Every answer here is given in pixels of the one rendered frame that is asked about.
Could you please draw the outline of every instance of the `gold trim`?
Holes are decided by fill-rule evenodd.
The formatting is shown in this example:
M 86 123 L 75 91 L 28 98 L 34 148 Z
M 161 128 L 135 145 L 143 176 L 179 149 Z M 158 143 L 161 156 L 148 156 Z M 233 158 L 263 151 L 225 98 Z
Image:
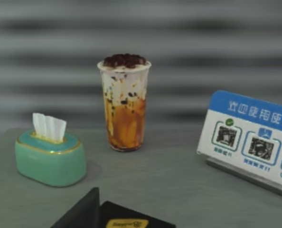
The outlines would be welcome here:
M 33 137 L 33 138 L 36 138 L 36 139 L 40 139 L 40 140 L 46 141 L 46 142 L 51 143 L 51 144 L 56 144 L 56 145 L 62 144 L 62 143 L 67 141 L 67 138 L 65 138 L 65 137 L 63 138 L 62 141 L 52 140 L 52 139 L 49 139 L 49 138 L 37 135 L 37 133 L 35 131 L 31 132 L 30 136 Z
M 35 150 L 35 151 L 37 151 L 37 152 L 55 155 L 55 154 L 66 154 L 66 153 L 71 153 L 71 152 L 73 152 L 74 150 L 76 150 L 76 149 L 81 145 L 81 140 L 78 139 L 78 142 L 77 142 L 77 144 L 76 144 L 74 147 L 72 147 L 72 148 L 70 148 L 70 149 L 67 149 L 67 150 L 65 150 L 65 151 L 59 151 L 59 152 L 58 152 L 58 151 L 42 150 L 42 149 L 39 149 L 39 148 L 37 148 L 37 147 L 30 146 L 30 145 L 28 145 L 28 144 L 22 143 L 22 142 L 20 141 L 19 137 L 17 138 L 17 143 L 20 144 L 20 145 L 22 145 L 22 146 L 25 146 L 25 147 L 27 147 L 27 148 L 29 148 L 29 149 Z

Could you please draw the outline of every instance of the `teal tissue box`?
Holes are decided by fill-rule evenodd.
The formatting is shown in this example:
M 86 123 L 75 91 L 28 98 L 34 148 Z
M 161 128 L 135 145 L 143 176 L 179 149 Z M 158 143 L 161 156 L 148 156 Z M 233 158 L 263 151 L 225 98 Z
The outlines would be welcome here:
M 53 187 L 75 184 L 86 175 L 82 142 L 68 133 L 56 143 L 26 131 L 16 140 L 15 155 L 19 173 Z

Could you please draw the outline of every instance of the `drink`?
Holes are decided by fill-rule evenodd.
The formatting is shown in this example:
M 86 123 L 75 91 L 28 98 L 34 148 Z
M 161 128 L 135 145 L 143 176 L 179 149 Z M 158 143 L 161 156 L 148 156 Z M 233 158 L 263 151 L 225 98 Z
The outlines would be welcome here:
M 143 143 L 147 78 L 151 63 L 137 55 L 114 55 L 98 63 L 110 146 L 134 151 Z

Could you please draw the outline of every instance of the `tissue box lid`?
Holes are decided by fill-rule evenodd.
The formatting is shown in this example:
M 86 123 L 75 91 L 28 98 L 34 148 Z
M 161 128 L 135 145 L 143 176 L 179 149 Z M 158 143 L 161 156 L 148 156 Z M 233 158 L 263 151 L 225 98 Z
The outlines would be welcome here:
M 70 152 L 71 150 L 74 150 L 81 145 L 81 141 L 79 138 L 68 133 L 65 133 L 65 141 L 62 144 L 52 144 L 47 141 L 33 137 L 33 132 L 34 130 L 28 130 L 22 135 L 20 135 L 20 137 L 17 138 L 17 143 L 23 146 L 27 146 L 31 149 L 41 150 L 43 152 L 49 153 Z

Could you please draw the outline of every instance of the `gray table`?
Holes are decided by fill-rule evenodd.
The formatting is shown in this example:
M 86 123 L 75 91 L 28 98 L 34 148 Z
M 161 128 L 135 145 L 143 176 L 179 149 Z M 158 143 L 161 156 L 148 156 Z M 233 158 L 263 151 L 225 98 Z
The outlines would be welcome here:
M 149 131 L 137 152 L 118 153 L 105 130 L 70 130 L 81 137 L 88 176 L 52 188 L 16 171 L 14 141 L 0 139 L 0 228 L 48 228 L 92 187 L 110 200 L 175 223 L 178 228 L 275 228 L 282 226 L 282 197 L 205 164 L 196 155 L 199 131 Z

